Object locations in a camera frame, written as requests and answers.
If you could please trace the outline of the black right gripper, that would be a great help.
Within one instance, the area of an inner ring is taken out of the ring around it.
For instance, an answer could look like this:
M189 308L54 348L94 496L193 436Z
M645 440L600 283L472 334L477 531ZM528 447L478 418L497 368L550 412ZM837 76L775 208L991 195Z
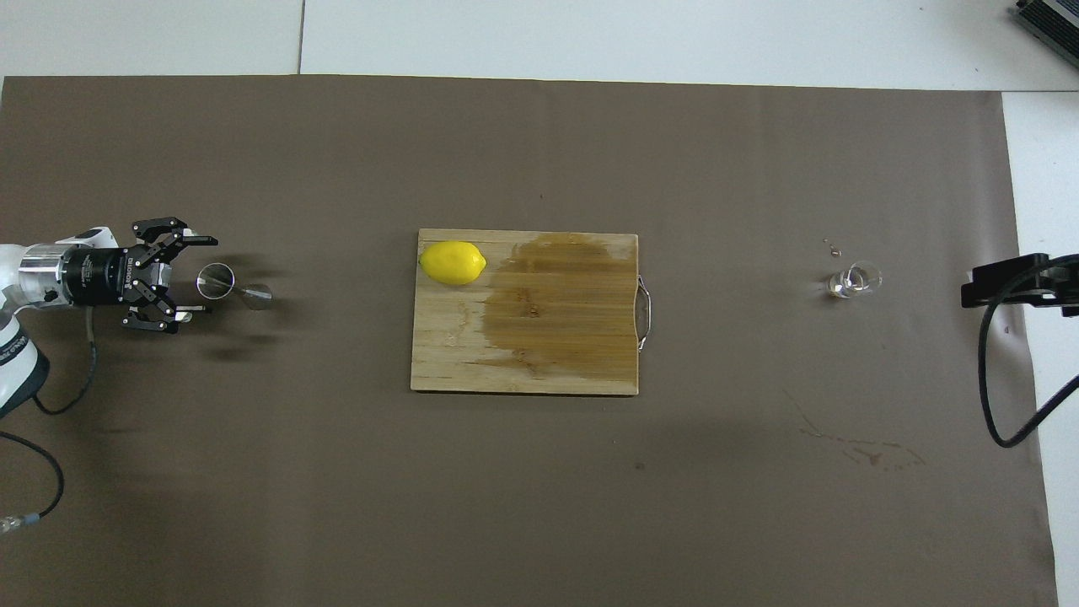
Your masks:
M975 266L969 273L969 281L961 287L961 307L973 309L987 306L1003 287L1021 273L1044 264L1049 257L1044 253L1020 256L993 264ZM1049 295L1049 306L1060 309L1063 316L1078 316L1078 254L1054 258L1054 265L1048 270L1048 281L1041 273L1033 274L1014 285L1003 304L1033 304Z

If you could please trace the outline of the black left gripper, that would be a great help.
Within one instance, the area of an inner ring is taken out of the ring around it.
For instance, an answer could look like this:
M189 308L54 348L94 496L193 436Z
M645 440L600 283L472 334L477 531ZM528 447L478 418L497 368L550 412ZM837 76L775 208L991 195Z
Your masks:
M177 334L205 304L177 304L170 296L169 264L188 247L218 246L178 218L132 224L137 243L129 247L77 247L66 254L66 291L77 306L123 304L123 328Z

